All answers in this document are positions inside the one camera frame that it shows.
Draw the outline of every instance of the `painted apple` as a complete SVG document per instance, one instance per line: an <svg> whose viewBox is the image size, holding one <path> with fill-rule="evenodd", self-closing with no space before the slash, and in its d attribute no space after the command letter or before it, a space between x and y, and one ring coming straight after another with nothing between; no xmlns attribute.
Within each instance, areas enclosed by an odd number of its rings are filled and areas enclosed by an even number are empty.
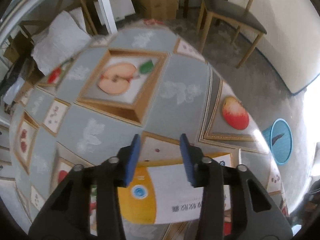
<svg viewBox="0 0 320 240"><path fill-rule="evenodd" d="M58 176L58 183L60 183L61 181L63 181L63 179L68 175L68 172L62 170L59 172L59 176Z"/></svg>
<svg viewBox="0 0 320 240"><path fill-rule="evenodd" d="M55 68L48 77L48 84L56 83L61 74L59 67Z"/></svg>
<svg viewBox="0 0 320 240"><path fill-rule="evenodd" d="M244 130L249 125L249 114L234 97L227 97L222 105L222 116L228 125Z"/></svg>
<svg viewBox="0 0 320 240"><path fill-rule="evenodd" d="M89 206L90 215L92 214L92 210L94 210L94 209L97 209L97 203L96 202L90 203L90 206Z"/></svg>
<svg viewBox="0 0 320 240"><path fill-rule="evenodd" d="M136 67L131 63L114 64L100 76L98 87L110 95L121 95L130 87Z"/></svg>

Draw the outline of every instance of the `blue logo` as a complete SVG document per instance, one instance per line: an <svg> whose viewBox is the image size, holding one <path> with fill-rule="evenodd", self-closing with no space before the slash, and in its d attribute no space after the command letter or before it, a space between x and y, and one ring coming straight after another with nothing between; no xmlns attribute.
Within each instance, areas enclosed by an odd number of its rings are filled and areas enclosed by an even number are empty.
<svg viewBox="0 0 320 240"><path fill-rule="evenodd" d="M136 199L144 199L148 196L148 190L143 185L136 185L131 189L132 196Z"/></svg>

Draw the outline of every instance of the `small framed picture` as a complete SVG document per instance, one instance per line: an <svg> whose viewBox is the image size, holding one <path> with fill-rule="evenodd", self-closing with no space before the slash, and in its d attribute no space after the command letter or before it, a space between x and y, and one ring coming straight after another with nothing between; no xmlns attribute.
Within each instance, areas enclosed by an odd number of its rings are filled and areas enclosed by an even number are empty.
<svg viewBox="0 0 320 240"><path fill-rule="evenodd" d="M161 166L181 163L179 141L157 134L142 132L139 164Z"/></svg>
<svg viewBox="0 0 320 240"><path fill-rule="evenodd" d="M38 123L25 111L16 133L13 152L28 174L33 144L38 128Z"/></svg>
<svg viewBox="0 0 320 240"><path fill-rule="evenodd" d="M278 166L273 158L270 158L270 175L267 185L269 195L281 194L282 181Z"/></svg>
<svg viewBox="0 0 320 240"><path fill-rule="evenodd" d="M19 198L19 200L21 202L21 205L22 205L23 209L24 209L25 213L27 214L28 219L31 221L30 214L29 214L29 201L28 201L28 199L17 188L16 188L16 192L17 192L18 198Z"/></svg>
<svg viewBox="0 0 320 240"><path fill-rule="evenodd" d="M31 203L35 206L37 210L41 210L45 203L45 199L39 194L33 185L31 185Z"/></svg>
<svg viewBox="0 0 320 240"><path fill-rule="evenodd" d="M20 102L23 104L23 106L27 106L27 103L29 101L30 95L33 92L34 88L30 88L27 92L25 92L21 99Z"/></svg>
<svg viewBox="0 0 320 240"><path fill-rule="evenodd" d="M75 155L60 143L57 143L56 150L57 157L52 172L51 193L56 189L58 184L63 181L74 165L82 164L86 168L93 166L91 163Z"/></svg>
<svg viewBox="0 0 320 240"><path fill-rule="evenodd" d="M65 75L68 73L69 69L72 67L75 60L76 57L72 57L67 59L60 66L57 66L48 76L45 76L39 81L37 87L55 96L58 87L60 86Z"/></svg>
<svg viewBox="0 0 320 240"><path fill-rule="evenodd" d="M57 136L62 120L69 107L69 103L57 98L55 98L51 104L47 116L44 119L43 127L53 136Z"/></svg>
<svg viewBox="0 0 320 240"><path fill-rule="evenodd" d="M237 99L231 87L220 80L218 96L211 113L204 139L255 141L256 123Z"/></svg>
<svg viewBox="0 0 320 240"><path fill-rule="evenodd" d="M167 56L163 52L109 49L76 103L141 126Z"/></svg>
<svg viewBox="0 0 320 240"><path fill-rule="evenodd" d="M173 53L180 54L188 57L192 57L198 59L202 62L206 62L204 57L189 43L187 43L184 39L179 38L174 47Z"/></svg>

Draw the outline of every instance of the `concrete floor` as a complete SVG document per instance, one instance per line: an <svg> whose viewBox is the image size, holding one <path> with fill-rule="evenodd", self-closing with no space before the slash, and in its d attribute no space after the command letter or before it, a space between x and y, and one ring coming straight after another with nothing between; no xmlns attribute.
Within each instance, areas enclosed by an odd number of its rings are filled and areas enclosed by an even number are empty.
<svg viewBox="0 0 320 240"><path fill-rule="evenodd" d="M196 35L198 10L189 10L188 19L181 17L166 21L173 32L180 35L195 48L199 45ZM120 22L118 27L137 20L134 15ZM307 89L292 96L277 72L266 58L255 50L245 64L236 69L249 42L239 36L234 45L230 45L235 30L225 23L219 27L213 24L210 28L203 55L231 85L237 97L256 121L261 130L268 128L277 118L285 119L293 136L293 151L287 164L279 166L287 195L289 212L292 212L310 184L310 171L320 141L320 117L317 113L320 103L317 94L320 89L320 78Z"/></svg>

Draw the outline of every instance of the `white floral pattern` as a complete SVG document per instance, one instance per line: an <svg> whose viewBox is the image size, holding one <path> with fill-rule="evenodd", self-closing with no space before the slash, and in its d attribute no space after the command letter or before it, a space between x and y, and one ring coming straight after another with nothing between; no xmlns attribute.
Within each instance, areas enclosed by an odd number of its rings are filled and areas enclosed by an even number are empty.
<svg viewBox="0 0 320 240"><path fill-rule="evenodd" d="M89 73L89 68L85 68L84 66L79 66L73 70L70 70L67 79L68 80L84 80Z"/></svg>
<svg viewBox="0 0 320 240"><path fill-rule="evenodd" d="M39 109L40 104L42 103L42 101L44 100L44 95L41 95L38 97L38 99L34 102L34 107L31 109L31 113L36 114L36 112Z"/></svg>
<svg viewBox="0 0 320 240"><path fill-rule="evenodd" d="M192 103L194 98L201 95L202 91L200 85L188 85L184 83L174 83L166 81L162 84L160 96L162 98L173 98L177 95L177 104L181 105L183 102Z"/></svg>
<svg viewBox="0 0 320 240"><path fill-rule="evenodd" d="M156 227L152 225L137 225L129 223L127 220L123 220L124 231L126 233L131 234L135 237L141 237L148 240L151 240L155 237L154 231L156 231Z"/></svg>
<svg viewBox="0 0 320 240"><path fill-rule="evenodd" d="M104 127L104 124L98 124L95 119L90 118L87 127L83 130L83 137L77 143L78 152L85 154L91 148L91 145L101 144L101 141L94 135L101 134Z"/></svg>
<svg viewBox="0 0 320 240"><path fill-rule="evenodd" d="M32 166L36 167L37 173L44 174L49 170L48 163L39 155L35 155L32 160Z"/></svg>
<svg viewBox="0 0 320 240"><path fill-rule="evenodd" d="M139 34L139 36L134 37L134 42L132 43L132 47L145 48L150 41L150 38L154 36L155 33L153 31Z"/></svg>

